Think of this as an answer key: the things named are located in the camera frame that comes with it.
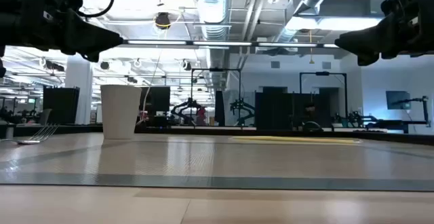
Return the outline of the black metal frame stand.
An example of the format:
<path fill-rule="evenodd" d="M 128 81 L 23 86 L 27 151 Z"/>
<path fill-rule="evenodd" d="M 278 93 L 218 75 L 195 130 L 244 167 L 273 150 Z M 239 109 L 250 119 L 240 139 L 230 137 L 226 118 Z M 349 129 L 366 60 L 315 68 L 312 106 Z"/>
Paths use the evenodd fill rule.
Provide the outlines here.
<path fill-rule="evenodd" d="M 298 81 L 299 81 L 299 94 L 302 94 L 303 86 L 302 86 L 302 76 L 303 75 L 315 75 L 315 76 L 336 76 L 341 75 L 343 76 L 343 84 L 344 84 L 344 109 L 345 109 L 345 117 L 349 115 L 348 110 L 348 85 L 347 85 L 347 74 L 346 73 L 334 73 L 334 72 L 328 72 L 328 71 L 315 71 L 315 72 L 300 72 L 298 75 Z"/>

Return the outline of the black screen panel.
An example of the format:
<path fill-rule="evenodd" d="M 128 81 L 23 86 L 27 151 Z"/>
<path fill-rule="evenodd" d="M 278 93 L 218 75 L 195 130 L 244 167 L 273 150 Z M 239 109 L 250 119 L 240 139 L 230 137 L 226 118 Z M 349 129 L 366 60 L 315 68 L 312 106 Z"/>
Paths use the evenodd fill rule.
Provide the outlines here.
<path fill-rule="evenodd" d="M 156 116 L 158 112 L 170 110 L 170 87 L 141 87 L 139 116 Z"/>

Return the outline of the white ribbed paper cup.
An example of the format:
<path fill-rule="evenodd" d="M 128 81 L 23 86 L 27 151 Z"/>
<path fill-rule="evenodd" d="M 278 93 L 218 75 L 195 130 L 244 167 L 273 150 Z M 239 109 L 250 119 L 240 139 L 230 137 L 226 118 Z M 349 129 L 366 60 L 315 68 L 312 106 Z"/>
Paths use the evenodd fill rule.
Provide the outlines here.
<path fill-rule="evenodd" d="M 103 85 L 100 88 L 104 139 L 132 139 L 139 111 L 141 88 L 127 85 Z"/>

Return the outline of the black folding partition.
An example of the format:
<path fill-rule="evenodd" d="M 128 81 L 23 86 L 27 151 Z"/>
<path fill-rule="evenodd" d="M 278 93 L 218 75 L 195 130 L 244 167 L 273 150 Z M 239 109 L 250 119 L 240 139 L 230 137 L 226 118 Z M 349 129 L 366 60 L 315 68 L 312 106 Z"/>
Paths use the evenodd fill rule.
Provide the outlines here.
<path fill-rule="evenodd" d="M 51 109 L 48 123 L 74 124 L 80 89 L 74 88 L 44 88 L 43 109 Z"/>

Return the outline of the wide black partition wall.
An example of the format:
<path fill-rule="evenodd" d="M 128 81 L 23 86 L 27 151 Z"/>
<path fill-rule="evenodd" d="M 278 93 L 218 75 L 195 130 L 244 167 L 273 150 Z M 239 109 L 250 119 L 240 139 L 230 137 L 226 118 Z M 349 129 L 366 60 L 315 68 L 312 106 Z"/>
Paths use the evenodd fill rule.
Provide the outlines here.
<path fill-rule="evenodd" d="M 257 130 L 319 130 L 331 123 L 330 101 L 324 94 L 255 93 Z"/>

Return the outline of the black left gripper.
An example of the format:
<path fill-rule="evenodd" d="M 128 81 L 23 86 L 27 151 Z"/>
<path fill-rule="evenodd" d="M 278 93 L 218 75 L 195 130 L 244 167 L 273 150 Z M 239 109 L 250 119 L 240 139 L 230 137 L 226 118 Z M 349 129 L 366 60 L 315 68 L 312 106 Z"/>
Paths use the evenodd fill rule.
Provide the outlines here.
<path fill-rule="evenodd" d="M 0 0 L 0 54 L 8 45 L 27 46 L 99 62 L 100 53 L 123 38 L 81 19 L 82 5 L 83 0 Z"/>

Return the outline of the black aluminium table frame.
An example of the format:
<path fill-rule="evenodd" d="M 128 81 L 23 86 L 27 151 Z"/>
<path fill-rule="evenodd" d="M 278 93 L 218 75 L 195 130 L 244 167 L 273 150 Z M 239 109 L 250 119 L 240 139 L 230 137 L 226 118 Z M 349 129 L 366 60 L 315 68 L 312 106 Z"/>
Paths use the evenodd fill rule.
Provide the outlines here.
<path fill-rule="evenodd" d="M 33 136 L 43 129 L 43 126 L 15 126 L 12 124 L 0 125 L 0 139 L 7 136 L 8 129 L 12 132 L 12 137 Z M 103 132 L 101 125 L 63 125 L 54 126 L 53 134 L 77 134 Z M 136 134 L 181 134 L 181 135 L 205 135 L 205 136 L 296 136 L 308 138 L 358 138 L 373 141 L 386 141 L 395 143 L 407 143 L 411 145 L 426 145 L 434 147 L 434 135 L 419 134 L 391 134 L 375 131 L 323 131 L 323 132 L 303 132 L 303 131 L 284 131 L 284 130 L 253 130 L 253 128 L 223 128 L 223 127 L 172 127 L 172 128 L 142 128 L 135 131 Z"/>

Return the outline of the silver fork with red handle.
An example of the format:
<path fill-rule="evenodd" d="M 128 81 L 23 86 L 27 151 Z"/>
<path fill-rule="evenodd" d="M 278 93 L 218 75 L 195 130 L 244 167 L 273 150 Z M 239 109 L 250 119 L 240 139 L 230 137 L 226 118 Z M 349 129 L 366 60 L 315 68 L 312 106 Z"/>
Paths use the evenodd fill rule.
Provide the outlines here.
<path fill-rule="evenodd" d="M 39 129 L 34 135 L 32 135 L 28 139 L 0 139 L 0 142 L 9 142 L 16 143 L 17 145 L 34 145 L 39 144 L 46 141 L 49 137 L 51 137 L 59 128 L 58 124 L 48 124 L 44 125 L 41 129 Z"/>

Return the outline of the white round pillar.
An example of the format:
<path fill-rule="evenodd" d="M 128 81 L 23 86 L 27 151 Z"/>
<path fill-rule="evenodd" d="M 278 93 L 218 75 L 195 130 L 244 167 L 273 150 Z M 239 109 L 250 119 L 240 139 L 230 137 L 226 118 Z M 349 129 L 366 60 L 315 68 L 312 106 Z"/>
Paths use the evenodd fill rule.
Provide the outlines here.
<path fill-rule="evenodd" d="M 67 88 L 79 88 L 79 98 L 75 123 L 88 125 L 92 106 L 92 64 L 81 55 L 76 54 L 66 59 L 66 79 Z"/>

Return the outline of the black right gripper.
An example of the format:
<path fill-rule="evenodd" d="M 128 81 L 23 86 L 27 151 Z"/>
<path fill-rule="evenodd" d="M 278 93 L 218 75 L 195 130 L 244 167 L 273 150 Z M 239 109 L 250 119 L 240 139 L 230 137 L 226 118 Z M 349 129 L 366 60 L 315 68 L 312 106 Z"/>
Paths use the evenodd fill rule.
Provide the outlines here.
<path fill-rule="evenodd" d="M 356 55 L 381 53 L 383 58 L 434 53 L 434 0 L 384 0 L 381 10 L 384 18 L 378 24 L 340 34 L 334 44 Z M 369 66 L 378 59 L 358 56 L 357 65 Z"/>

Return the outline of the grey textured placemat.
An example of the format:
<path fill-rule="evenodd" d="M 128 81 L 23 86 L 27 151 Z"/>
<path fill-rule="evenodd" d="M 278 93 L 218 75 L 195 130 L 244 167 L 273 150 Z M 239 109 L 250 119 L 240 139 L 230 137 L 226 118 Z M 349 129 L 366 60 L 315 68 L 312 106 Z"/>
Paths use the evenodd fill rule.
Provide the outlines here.
<path fill-rule="evenodd" d="M 280 145 L 233 136 L 100 133 L 0 143 L 0 184 L 209 189 L 434 191 L 434 147 Z"/>

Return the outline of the grey office chair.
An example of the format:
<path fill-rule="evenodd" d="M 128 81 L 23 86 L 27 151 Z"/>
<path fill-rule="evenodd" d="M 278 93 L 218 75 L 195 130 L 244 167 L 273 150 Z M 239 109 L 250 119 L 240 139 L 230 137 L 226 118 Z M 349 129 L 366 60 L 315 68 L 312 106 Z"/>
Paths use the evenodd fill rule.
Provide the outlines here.
<path fill-rule="evenodd" d="M 42 110 L 42 112 L 40 113 L 40 116 L 39 116 L 39 124 L 41 124 L 41 125 L 47 124 L 47 121 L 48 121 L 48 118 L 50 116 L 51 111 L 52 111 L 51 109 Z"/>

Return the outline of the long ceiling light strip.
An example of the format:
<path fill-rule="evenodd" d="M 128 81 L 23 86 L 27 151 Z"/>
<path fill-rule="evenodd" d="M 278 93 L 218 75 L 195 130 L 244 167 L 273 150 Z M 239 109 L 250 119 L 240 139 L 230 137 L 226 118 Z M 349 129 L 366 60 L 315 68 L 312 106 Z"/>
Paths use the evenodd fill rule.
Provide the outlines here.
<path fill-rule="evenodd" d="M 185 46 L 207 46 L 207 47 L 262 47 L 262 48 L 338 48 L 331 43 L 277 43 L 277 42 L 251 42 L 251 41 L 174 41 L 174 40 L 133 40 L 126 39 L 123 41 L 128 45 L 185 45 Z"/>

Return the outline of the ribbed silver ceiling duct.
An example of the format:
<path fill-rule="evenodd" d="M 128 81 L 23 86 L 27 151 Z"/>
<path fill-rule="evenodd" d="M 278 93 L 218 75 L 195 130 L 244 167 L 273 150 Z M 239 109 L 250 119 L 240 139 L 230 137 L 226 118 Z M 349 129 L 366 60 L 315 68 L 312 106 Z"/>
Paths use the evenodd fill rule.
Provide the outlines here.
<path fill-rule="evenodd" d="M 205 41 L 227 41 L 229 28 L 223 25 L 229 19 L 229 3 L 229 0 L 197 0 L 199 20 L 205 24 L 201 27 Z M 209 48 L 206 54 L 208 68 L 226 68 L 226 51 L 222 48 Z M 224 90 L 226 71 L 211 72 L 210 82 L 213 89 Z"/>

